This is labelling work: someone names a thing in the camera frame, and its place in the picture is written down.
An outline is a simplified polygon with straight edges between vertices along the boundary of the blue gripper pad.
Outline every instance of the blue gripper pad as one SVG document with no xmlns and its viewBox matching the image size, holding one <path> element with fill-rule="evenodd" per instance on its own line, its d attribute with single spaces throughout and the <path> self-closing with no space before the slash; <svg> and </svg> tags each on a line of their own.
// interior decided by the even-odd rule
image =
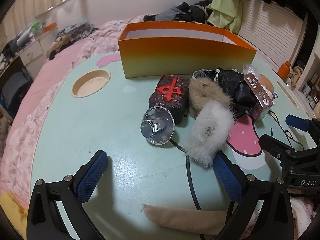
<svg viewBox="0 0 320 240">
<path fill-rule="evenodd" d="M 75 174 L 74 189 L 79 204 L 88 202 L 103 172 L 108 165 L 108 156 L 104 151 L 98 150 L 88 164 L 81 166 Z"/>
<path fill-rule="evenodd" d="M 212 168 L 228 193 L 230 200 L 240 204 L 243 196 L 242 186 L 219 154 L 213 160 Z"/>
<path fill-rule="evenodd" d="M 310 124 L 308 121 L 291 114 L 286 117 L 285 122 L 287 125 L 295 127 L 304 132 L 308 132 L 310 130 Z"/>
</svg>

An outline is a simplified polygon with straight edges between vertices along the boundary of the curtain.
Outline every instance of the curtain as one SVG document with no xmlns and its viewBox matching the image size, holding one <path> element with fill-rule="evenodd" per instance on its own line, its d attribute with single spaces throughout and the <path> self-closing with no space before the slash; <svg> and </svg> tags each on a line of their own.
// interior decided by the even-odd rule
<svg viewBox="0 0 320 240">
<path fill-rule="evenodd" d="M 0 24 L 0 51 L 5 44 L 16 37 L 35 17 L 63 0 L 16 0 Z"/>
</svg>

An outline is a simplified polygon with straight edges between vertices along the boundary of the window blinds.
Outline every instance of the window blinds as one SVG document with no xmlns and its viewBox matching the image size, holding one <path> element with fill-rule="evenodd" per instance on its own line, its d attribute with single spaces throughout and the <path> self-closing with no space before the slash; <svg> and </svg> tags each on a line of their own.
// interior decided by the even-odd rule
<svg viewBox="0 0 320 240">
<path fill-rule="evenodd" d="M 278 66 L 290 60 L 302 29 L 303 20 L 291 10 L 272 2 L 244 0 L 238 33 Z"/>
</svg>

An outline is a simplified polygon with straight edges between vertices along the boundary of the screw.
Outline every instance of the screw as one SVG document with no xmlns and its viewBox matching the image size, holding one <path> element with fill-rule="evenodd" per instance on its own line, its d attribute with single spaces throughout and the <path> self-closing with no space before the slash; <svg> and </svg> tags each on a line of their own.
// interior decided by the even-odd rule
<svg viewBox="0 0 320 240">
<path fill-rule="evenodd" d="M 254 181 L 256 179 L 256 177 L 252 174 L 248 174 L 247 175 L 247 179 L 250 180 L 250 181 Z"/>
<path fill-rule="evenodd" d="M 72 175 L 67 175 L 67 176 L 65 176 L 63 180 L 64 180 L 64 181 L 70 181 L 70 180 L 72 180 Z"/>
<path fill-rule="evenodd" d="M 281 178 L 278 178 L 278 179 L 277 179 L 277 182 L 278 182 L 279 184 L 284 184 L 284 180 L 281 179 Z"/>
<path fill-rule="evenodd" d="M 38 180 L 36 181 L 36 185 L 37 185 L 37 186 L 40 186 L 40 185 L 42 184 L 42 182 L 43 182 L 42 179 L 38 179 Z"/>
</svg>

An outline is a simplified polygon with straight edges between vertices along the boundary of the pink blanket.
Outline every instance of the pink blanket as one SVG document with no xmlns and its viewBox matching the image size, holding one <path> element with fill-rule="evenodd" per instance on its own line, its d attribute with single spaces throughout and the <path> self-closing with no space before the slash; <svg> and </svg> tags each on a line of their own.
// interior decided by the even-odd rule
<svg viewBox="0 0 320 240">
<path fill-rule="evenodd" d="M 30 200 L 31 170 L 36 143 L 48 109 L 69 71 L 92 56 L 117 51 L 117 39 L 128 23 L 143 21 L 143 16 L 110 21 L 88 38 L 76 42 L 46 60 L 23 99 L 8 134 L 0 164 L 0 194 L 10 190 L 27 208 Z"/>
</svg>

